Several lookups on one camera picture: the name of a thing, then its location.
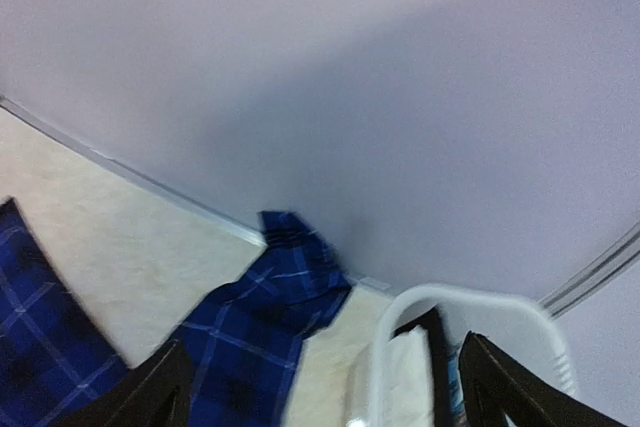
beige tile floor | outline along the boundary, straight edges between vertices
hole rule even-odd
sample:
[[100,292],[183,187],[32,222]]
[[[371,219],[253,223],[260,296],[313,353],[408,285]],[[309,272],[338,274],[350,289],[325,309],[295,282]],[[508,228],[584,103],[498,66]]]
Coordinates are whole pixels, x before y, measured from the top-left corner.
[[[0,198],[18,199],[59,274],[131,365],[260,251],[1,109],[0,172]],[[335,323],[308,342],[286,425],[344,425],[347,370],[389,302],[358,287]]]

plaid cloth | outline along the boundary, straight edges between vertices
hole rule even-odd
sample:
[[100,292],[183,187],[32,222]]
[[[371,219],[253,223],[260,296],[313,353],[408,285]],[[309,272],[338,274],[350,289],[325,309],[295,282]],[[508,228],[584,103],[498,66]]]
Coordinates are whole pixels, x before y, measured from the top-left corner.
[[304,339],[351,290],[332,250],[291,213],[263,212],[267,248],[173,333],[194,362],[190,426],[280,425]]
[[57,278],[16,203],[0,206],[0,425],[48,425],[126,374]]

white towel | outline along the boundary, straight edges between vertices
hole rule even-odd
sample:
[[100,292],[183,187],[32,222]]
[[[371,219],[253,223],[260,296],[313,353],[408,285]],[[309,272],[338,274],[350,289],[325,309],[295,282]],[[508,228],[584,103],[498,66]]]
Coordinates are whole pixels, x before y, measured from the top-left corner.
[[416,327],[389,342],[385,427],[433,427],[433,375],[427,333]]

plastic basket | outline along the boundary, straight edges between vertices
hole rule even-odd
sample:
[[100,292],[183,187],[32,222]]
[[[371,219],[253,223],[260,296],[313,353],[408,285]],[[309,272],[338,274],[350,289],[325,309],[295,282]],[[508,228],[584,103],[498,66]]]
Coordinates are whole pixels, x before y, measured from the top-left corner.
[[553,387],[577,398],[564,336],[538,304],[523,297],[426,284],[399,295],[384,313],[373,341],[351,367],[346,404],[349,427],[384,427],[387,345],[395,329],[438,305],[448,340],[467,332],[486,335]]

lavender wall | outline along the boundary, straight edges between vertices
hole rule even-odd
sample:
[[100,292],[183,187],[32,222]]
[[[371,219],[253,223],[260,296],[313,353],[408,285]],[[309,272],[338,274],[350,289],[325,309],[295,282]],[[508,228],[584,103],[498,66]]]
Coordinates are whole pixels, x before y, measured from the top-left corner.
[[350,268],[541,297],[638,220],[638,0],[2,0],[0,90]]
[[560,317],[581,399],[623,422],[640,425],[640,266]]

